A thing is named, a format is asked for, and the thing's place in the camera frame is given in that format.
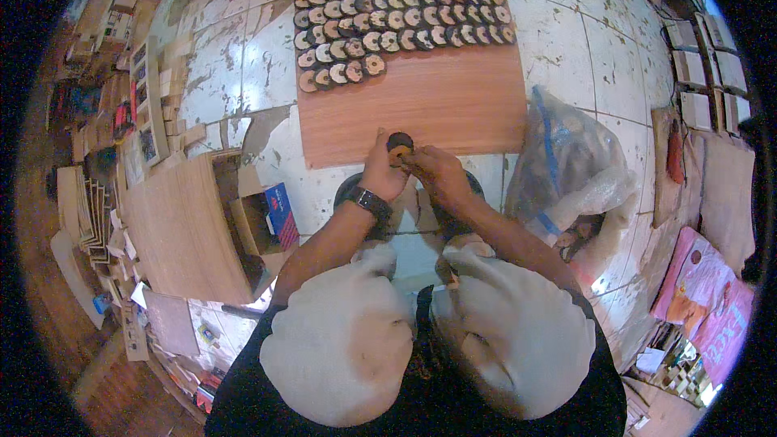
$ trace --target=black wristwatch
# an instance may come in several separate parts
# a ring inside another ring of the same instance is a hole
[[[360,186],[354,186],[346,194],[345,199],[367,209],[378,221],[385,221],[391,217],[391,206],[374,192]]]

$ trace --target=paint-stained floor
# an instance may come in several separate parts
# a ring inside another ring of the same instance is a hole
[[[616,364],[625,369],[653,324],[647,311],[663,278],[663,273],[644,270],[660,238],[660,230],[651,227],[650,109],[667,105],[672,94],[661,19],[648,0],[508,1],[517,18],[527,89],[544,85],[605,124],[639,180],[635,215],[618,255],[588,293]],[[306,170],[296,105],[293,10],[292,0],[162,0],[151,34],[163,44],[185,32],[194,36],[180,116],[189,126],[207,124],[208,136],[187,155],[244,147],[263,182],[286,183],[306,239],[331,215],[340,183],[361,166]],[[462,157],[462,163],[480,180],[491,206],[502,209],[517,159],[499,153]],[[412,267],[414,261],[436,257],[436,248],[424,241],[409,213],[393,244],[402,250],[400,265]],[[232,352],[239,351],[237,340],[247,337],[248,329],[241,327]]]

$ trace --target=plastic bag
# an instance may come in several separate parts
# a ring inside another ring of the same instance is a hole
[[[553,246],[578,216],[607,213],[597,238],[575,256],[578,265],[585,261],[582,270],[593,282],[618,251],[637,193],[636,175],[616,135],[545,88],[532,88],[524,151],[507,189],[505,214]]]

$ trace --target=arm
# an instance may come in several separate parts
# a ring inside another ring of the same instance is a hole
[[[461,162],[455,156],[425,146],[405,155],[403,162],[435,202],[474,229],[502,260],[537,272],[560,289],[580,291],[572,271],[558,253],[518,221],[506,218],[472,193]]]
[[[390,132],[378,130],[378,138],[367,157],[359,186],[391,203],[402,193],[408,175],[389,166],[389,153],[386,151],[389,135]],[[286,260],[278,274],[271,303],[288,304],[289,296],[308,279],[347,264],[375,222],[369,211],[352,201],[338,206],[324,228]]]

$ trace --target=black t-shirt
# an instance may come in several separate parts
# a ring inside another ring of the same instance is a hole
[[[259,350],[272,334],[272,320],[285,309],[271,306],[219,386],[205,425],[207,435],[596,435],[621,437],[626,428],[626,394],[594,310],[582,295],[573,302],[596,324],[596,349],[577,393],[555,412],[518,420],[494,411],[460,375],[444,345],[431,334],[429,300],[419,297],[419,337],[395,403],[371,422],[336,429],[291,410],[259,363]]]

